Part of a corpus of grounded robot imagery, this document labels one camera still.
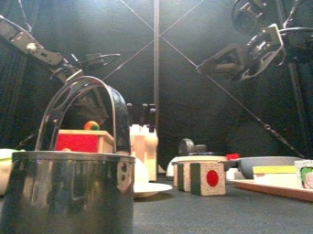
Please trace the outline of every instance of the white plate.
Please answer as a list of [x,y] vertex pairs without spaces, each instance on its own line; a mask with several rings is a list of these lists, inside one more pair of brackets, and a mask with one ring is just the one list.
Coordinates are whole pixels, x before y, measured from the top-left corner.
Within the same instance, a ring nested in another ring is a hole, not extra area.
[[138,183],[134,185],[136,197],[149,197],[173,189],[170,185],[158,183]]

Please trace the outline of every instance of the metal pole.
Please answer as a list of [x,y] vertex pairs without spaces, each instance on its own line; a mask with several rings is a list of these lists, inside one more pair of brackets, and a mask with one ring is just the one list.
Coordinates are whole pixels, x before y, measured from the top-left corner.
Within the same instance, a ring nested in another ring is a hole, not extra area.
[[156,104],[156,129],[160,129],[160,67],[161,67],[161,2],[154,0],[154,97]]
[[[280,26],[284,27],[284,22],[287,21],[287,18],[288,18],[286,14],[284,1],[276,0],[276,4],[277,4],[279,23],[280,23]],[[300,74],[298,64],[290,63],[290,72],[292,76],[292,88],[294,88],[294,96],[295,96],[296,105],[298,105],[298,114],[299,114],[299,119],[300,119],[302,134],[303,134],[303,139],[304,139],[306,147],[307,147],[306,154],[312,154],[313,145],[312,145],[311,136],[310,136],[307,111],[306,111],[304,97],[303,97],[303,90],[302,90],[302,74]]]

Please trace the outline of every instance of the red circle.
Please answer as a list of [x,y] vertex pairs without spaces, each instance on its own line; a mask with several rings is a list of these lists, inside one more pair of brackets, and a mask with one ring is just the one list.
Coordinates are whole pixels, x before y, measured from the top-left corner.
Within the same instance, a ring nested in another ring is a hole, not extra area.
[[211,170],[207,174],[207,182],[211,186],[217,186],[220,183],[220,175],[215,170]]

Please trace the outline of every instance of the pot handle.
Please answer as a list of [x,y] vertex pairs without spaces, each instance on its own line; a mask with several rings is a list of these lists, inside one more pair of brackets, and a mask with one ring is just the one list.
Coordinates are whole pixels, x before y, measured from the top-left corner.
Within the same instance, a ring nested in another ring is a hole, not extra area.
[[114,132],[113,153],[132,153],[129,112],[122,95],[108,86],[104,81],[90,76],[82,76],[70,80],[50,101],[41,124],[37,151],[54,151],[58,133],[69,107],[80,96],[98,87],[106,89],[112,100]]

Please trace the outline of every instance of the yellow label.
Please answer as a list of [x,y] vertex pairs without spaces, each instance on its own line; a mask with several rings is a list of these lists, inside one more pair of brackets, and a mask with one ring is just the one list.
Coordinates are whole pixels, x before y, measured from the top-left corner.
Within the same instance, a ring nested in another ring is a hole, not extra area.
[[296,173],[295,165],[253,166],[253,174]]

